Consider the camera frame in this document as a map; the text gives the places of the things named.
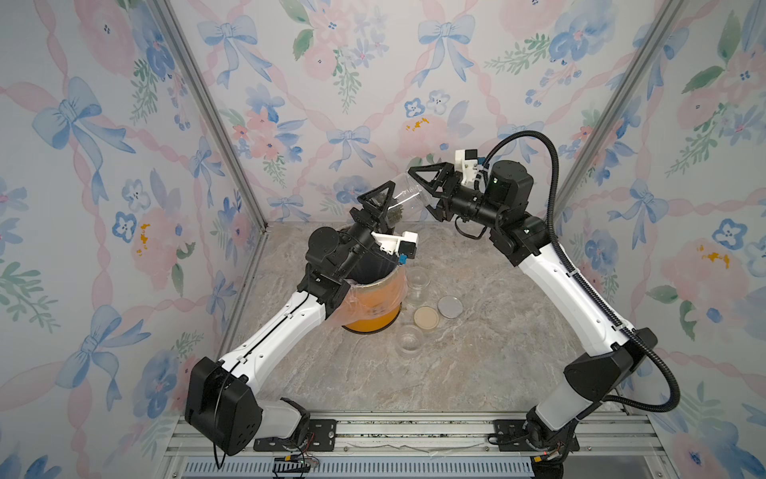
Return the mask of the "grey metal jar lid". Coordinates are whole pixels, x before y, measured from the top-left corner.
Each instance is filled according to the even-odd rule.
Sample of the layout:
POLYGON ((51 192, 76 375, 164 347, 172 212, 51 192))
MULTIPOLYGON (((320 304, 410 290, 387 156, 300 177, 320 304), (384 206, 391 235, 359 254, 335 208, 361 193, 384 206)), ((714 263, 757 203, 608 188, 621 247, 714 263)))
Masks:
POLYGON ((458 297, 446 295, 437 301, 437 309, 445 319, 458 319, 464 313, 464 305, 458 297))

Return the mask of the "beige jar lid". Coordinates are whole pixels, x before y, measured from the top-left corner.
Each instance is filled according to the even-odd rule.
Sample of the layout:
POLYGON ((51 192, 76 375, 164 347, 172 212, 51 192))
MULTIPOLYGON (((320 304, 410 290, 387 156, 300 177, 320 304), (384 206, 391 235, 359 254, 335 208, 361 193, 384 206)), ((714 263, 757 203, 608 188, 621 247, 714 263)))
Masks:
POLYGON ((440 323, 440 315, 436 309, 432 307, 419 307, 414 311, 413 321, 416 327, 423 331, 432 331, 436 329, 440 323))

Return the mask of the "glass jar with tea leaves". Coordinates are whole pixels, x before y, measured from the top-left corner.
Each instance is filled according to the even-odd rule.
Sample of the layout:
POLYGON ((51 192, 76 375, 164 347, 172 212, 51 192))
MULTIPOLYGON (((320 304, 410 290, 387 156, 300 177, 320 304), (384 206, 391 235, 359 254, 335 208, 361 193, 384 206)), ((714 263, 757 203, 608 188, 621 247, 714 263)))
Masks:
POLYGON ((409 267, 406 279, 409 301, 411 303, 424 303, 430 285, 430 277, 426 269, 424 267, 409 267))

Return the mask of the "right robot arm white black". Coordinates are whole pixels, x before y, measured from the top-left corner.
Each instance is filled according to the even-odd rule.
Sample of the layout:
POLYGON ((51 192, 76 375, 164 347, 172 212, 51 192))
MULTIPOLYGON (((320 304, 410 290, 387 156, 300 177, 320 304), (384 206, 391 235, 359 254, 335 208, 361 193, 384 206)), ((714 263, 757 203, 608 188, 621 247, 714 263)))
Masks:
POLYGON ((566 366, 556 389, 527 414, 518 437, 537 450, 571 441, 578 422, 604 403, 646 352, 628 334, 633 329, 589 293, 575 267, 550 236, 548 225, 528 213, 534 180, 518 162, 494 165, 479 191, 450 163, 413 167, 408 172, 424 191, 429 213, 440 222, 474 222, 490 233, 493 246, 529 277, 576 333, 584 354, 566 366))

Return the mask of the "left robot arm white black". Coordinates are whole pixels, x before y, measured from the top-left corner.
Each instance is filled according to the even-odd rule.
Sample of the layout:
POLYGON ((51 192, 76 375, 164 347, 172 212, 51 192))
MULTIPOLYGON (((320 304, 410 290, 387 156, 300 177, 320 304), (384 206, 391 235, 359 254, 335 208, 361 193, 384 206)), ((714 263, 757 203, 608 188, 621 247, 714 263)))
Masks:
POLYGON ((397 267, 383 249, 395 184, 388 181, 360 196, 351 226, 322 227, 308 240, 304 276, 281 310, 257 333, 221 358, 204 357, 190 376, 185 420, 213 445, 215 458, 240 453, 257 439, 301 447, 310 414, 295 401, 258 401, 273 369, 299 341, 322 325, 346 299, 371 261, 397 267))

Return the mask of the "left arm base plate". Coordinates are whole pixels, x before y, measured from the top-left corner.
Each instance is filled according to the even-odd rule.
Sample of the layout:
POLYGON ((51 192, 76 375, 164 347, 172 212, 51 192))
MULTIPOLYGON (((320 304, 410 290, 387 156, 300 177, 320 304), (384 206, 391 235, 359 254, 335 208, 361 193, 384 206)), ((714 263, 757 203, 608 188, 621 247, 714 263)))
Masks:
POLYGON ((332 452, 335 447, 338 421, 335 419, 308 419, 302 421, 293 435, 287 438, 255 439, 256 452, 332 452))

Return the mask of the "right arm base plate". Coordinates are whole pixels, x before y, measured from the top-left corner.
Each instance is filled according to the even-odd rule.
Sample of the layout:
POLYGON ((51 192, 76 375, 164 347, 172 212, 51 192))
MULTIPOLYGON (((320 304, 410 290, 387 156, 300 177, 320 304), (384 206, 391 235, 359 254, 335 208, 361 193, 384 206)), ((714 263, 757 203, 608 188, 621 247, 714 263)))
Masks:
POLYGON ((564 453, 580 451, 574 423, 558 431, 545 425, 530 424, 526 419, 497 419, 487 441, 503 452, 564 453))

